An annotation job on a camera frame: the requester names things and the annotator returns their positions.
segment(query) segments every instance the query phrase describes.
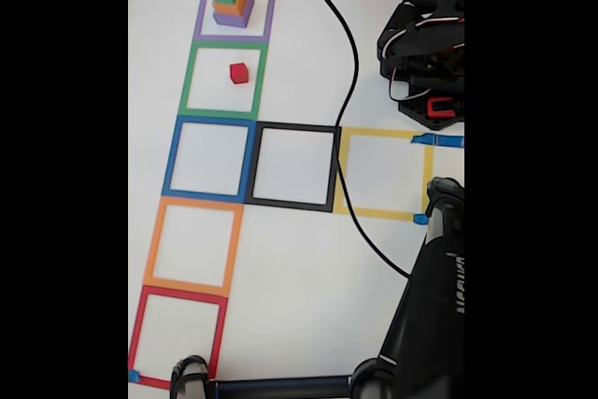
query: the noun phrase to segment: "colored tape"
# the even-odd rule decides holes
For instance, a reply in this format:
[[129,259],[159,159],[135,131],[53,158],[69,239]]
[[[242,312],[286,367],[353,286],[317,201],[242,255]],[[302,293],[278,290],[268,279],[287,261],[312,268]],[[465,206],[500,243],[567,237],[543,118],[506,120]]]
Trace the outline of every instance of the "colored tape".
[[137,371],[134,369],[129,370],[129,383],[139,383],[141,381],[141,376]]
[[437,147],[453,147],[456,149],[465,148],[464,135],[435,135],[426,133],[424,135],[414,135],[411,139],[412,144],[436,145]]
[[413,222],[416,224],[428,224],[428,216],[426,214],[414,214]]

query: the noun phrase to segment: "green square outline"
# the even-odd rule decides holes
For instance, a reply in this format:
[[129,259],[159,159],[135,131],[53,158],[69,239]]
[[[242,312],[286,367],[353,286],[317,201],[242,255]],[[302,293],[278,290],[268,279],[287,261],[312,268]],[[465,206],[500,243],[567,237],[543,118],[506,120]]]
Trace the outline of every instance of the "green square outline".
[[[189,90],[193,70],[195,68],[195,58],[199,49],[253,49],[260,51],[260,62],[258,63],[258,75],[255,79],[255,90],[253,92],[253,104],[251,111],[222,111],[219,109],[193,109],[187,108],[189,100]],[[226,119],[250,119],[257,121],[260,110],[260,101],[262,100],[263,72],[265,62],[268,56],[268,44],[265,42],[227,42],[227,41],[193,41],[189,61],[187,62],[187,73],[183,84],[183,93],[180,96],[178,114],[186,116],[204,116],[204,117],[222,117]]]

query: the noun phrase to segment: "white cable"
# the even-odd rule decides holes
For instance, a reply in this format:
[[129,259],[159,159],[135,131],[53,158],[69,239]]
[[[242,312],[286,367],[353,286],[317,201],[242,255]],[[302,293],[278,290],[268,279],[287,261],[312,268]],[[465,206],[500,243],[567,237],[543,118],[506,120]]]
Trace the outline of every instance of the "white cable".
[[394,102],[403,102],[405,100],[413,100],[414,98],[423,97],[423,95],[425,95],[426,93],[429,93],[432,90],[432,88],[428,88],[423,93],[414,93],[413,95],[408,95],[407,97],[404,97],[404,98],[394,98],[394,97],[392,97],[392,81],[394,80],[395,73],[396,73],[396,67],[394,68],[394,70],[392,70],[391,82],[389,83],[389,97]]
[[[420,21],[418,23],[415,24],[416,28],[417,27],[421,27],[422,25],[428,23],[428,22],[455,22],[455,21],[459,21],[461,18],[430,18],[430,19],[424,19],[423,21]],[[405,33],[407,33],[406,29],[400,30],[398,31],[396,34],[392,35],[391,38],[386,41],[386,44],[384,44],[384,47],[382,48],[382,58],[383,59],[387,59],[388,56],[386,55],[389,45],[399,36],[404,35]]]

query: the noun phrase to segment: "purple square outline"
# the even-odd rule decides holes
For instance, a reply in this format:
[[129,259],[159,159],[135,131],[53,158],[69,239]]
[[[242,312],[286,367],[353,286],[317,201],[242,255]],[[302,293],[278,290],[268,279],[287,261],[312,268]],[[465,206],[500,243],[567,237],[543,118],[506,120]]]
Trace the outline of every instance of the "purple square outline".
[[237,36],[237,35],[202,35],[202,24],[206,12],[207,0],[200,0],[197,21],[195,23],[195,32],[193,41],[227,41],[227,42],[268,42],[270,40],[270,30],[272,29],[272,16],[274,15],[274,1],[268,0],[268,7],[265,15],[265,25],[263,26],[262,36]]

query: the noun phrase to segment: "purple block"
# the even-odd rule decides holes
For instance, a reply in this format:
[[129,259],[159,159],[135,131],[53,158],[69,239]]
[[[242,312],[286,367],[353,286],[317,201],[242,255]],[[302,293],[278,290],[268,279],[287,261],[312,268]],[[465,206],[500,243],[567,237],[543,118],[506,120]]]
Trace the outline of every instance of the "purple block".
[[249,22],[249,15],[253,9],[253,0],[247,0],[245,2],[245,8],[243,9],[243,16],[229,16],[228,14],[218,14],[214,11],[214,21],[218,25],[228,25],[230,27],[247,28],[247,22]]

